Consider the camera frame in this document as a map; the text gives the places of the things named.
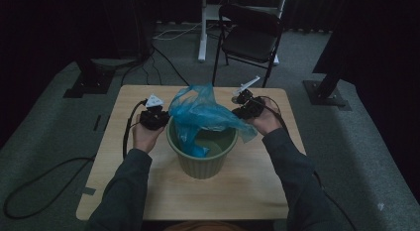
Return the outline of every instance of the green bucket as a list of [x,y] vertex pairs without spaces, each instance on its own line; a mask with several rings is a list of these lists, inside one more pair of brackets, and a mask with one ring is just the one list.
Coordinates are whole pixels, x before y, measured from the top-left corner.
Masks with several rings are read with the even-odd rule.
[[209,149],[205,158],[195,158],[181,151],[173,117],[170,117],[167,123],[166,137],[170,146],[178,154],[179,163],[184,172],[193,178],[205,179],[220,171],[226,156],[238,140],[238,130],[229,128],[221,132],[208,130],[198,132],[195,143]]

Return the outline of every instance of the person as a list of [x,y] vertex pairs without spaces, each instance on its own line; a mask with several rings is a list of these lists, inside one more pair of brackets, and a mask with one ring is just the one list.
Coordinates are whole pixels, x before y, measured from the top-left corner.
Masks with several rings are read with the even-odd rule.
[[[269,99],[265,98],[264,103],[276,110]],[[274,114],[264,109],[259,117],[247,122],[263,135],[262,142],[281,180],[289,207],[287,230],[339,230],[313,175],[314,164],[296,149]],[[152,164],[149,152],[163,129],[151,131],[141,124],[133,128],[133,149],[107,184],[86,230],[141,230]]]

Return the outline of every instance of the dark background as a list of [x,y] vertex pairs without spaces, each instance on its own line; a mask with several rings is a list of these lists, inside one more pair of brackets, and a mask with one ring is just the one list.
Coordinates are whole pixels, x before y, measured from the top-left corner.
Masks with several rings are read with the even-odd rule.
[[[270,6],[276,0],[236,1]],[[200,21],[201,0],[135,2],[143,17],[138,22]],[[418,0],[287,0],[283,13],[286,30],[334,31],[314,72],[338,74],[355,85],[417,199],[419,5]],[[0,146],[75,58],[138,57],[147,51],[150,30],[140,31],[138,41],[130,18],[136,21],[129,0],[0,0]],[[65,27],[72,33],[64,34]]]

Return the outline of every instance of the blue plastic bag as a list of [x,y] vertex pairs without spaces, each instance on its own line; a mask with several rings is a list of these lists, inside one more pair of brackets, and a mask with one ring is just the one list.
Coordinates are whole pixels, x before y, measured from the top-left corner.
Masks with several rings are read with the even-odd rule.
[[[181,97],[191,90],[197,94],[182,100]],[[197,158],[205,158],[209,150],[197,146],[194,142],[201,129],[223,131],[227,128],[236,128],[244,143],[258,133],[254,126],[245,123],[232,111],[216,103],[211,83],[190,85],[179,90],[170,103],[168,112],[173,117],[183,152]]]

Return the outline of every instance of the black chair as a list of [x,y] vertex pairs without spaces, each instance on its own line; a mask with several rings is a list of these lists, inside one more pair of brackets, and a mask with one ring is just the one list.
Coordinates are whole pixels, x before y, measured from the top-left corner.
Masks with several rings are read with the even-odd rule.
[[[228,30],[223,19],[232,24]],[[252,64],[266,69],[262,87],[265,87],[274,58],[277,53],[283,27],[277,16],[244,6],[227,4],[219,9],[219,26],[221,29],[214,63],[213,80],[216,79],[220,49],[228,58]]]

